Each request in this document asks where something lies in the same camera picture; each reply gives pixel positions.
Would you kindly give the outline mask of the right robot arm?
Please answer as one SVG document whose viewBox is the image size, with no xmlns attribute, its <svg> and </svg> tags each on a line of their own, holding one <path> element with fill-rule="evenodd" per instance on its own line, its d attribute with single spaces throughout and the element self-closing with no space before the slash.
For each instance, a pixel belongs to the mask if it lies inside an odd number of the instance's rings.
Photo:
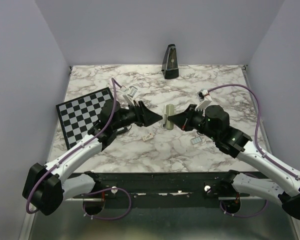
<svg viewBox="0 0 300 240">
<path fill-rule="evenodd" d="M 196 130 L 205 135 L 222 153 L 247 163 L 269 179 L 252 179 L 232 171 L 232 176 L 220 183 L 220 191 L 226 196 L 238 192 L 271 201 L 300 220 L 300 170 L 258 147 L 249 135 L 232 127 L 229 114 L 221 106 L 211 105 L 205 111 L 195 108 L 191 104 L 167 119 L 185 132 Z"/>
</svg>

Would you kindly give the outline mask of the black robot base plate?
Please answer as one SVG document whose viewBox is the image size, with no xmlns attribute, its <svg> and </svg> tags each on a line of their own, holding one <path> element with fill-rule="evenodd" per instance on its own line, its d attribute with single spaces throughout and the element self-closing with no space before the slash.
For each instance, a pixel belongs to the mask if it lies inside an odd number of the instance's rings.
<svg viewBox="0 0 300 240">
<path fill-rule="evenodd" d="M 51 176 L 44 181 L 36 206 L 47 215 L 63 201 L 83 198 L 89 211 L 106 208 L 217 208 L 223 204 L 231 213 L 248 196 L 230 184 L 235 171 L 180 173 L 73 173 L 62 183 Z"/>
</svg>

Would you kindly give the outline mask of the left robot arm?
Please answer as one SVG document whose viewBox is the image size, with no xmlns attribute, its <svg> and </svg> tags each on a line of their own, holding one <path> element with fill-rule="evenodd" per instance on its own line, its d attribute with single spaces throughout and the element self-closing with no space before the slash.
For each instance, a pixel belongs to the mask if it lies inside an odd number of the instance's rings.
<svg viewBox="0 0 300 240">
<path fill-rule="evenodd" d="M 94 198 L 100 194 L 101 185 L 88 173 L 69 178 L 83 163 L 105 150 L 117 137 L 117 130 L 135 124 L 149 127 L 163 118 L 148 109 L 142 101 L 122 108 L 117 100 L 107 100 L 97 116 L 97 121 L 74 147 L 57 159 L 41 165 L 34 164 L 28 172 L 22 196 L 26 199 L 26 212 L 30 209 L 48 216 L 61 203 L 77 195 Z"/>
</svg>

